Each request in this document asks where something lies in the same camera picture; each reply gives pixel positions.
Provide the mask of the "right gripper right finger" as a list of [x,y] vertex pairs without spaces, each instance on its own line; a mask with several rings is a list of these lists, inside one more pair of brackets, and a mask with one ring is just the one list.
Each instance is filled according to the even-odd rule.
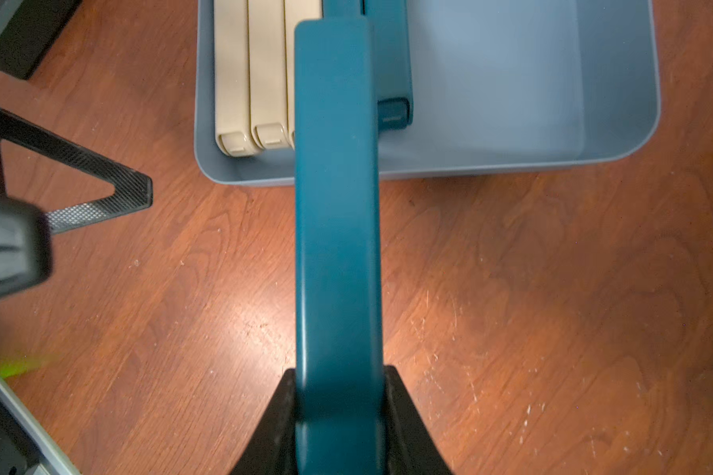
[[452,474],[394,366],[384,367],[385,474]]

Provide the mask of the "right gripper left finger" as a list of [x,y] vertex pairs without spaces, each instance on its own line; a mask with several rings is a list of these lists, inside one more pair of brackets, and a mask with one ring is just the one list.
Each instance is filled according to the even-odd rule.
[[289,368],[230,474],[297,474],[295,415],[295,370]]

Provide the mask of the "teal pliers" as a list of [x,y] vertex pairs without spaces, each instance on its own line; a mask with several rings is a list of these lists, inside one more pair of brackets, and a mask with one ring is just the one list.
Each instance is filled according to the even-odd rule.
[[384,469],[372,24],[295,31],[296,423],[302,474]]
[[352,17],[364,14],[362,0],[323,0],[323,17]]
[[402,130],[413,119],[408,9],[405,0],[366,0],[374,27],[378,130]]

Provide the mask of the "blue plastic storage tray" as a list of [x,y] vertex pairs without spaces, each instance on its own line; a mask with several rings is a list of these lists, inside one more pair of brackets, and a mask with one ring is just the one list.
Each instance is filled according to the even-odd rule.
[[[295,148],[233,158],[215,135],[214,2],[198,7],[194,154],[226,185],[295,187]],[[380,132],[380,178],[483,174],[633,154],[661,114],[648,1],[408,1],[413,119]]]

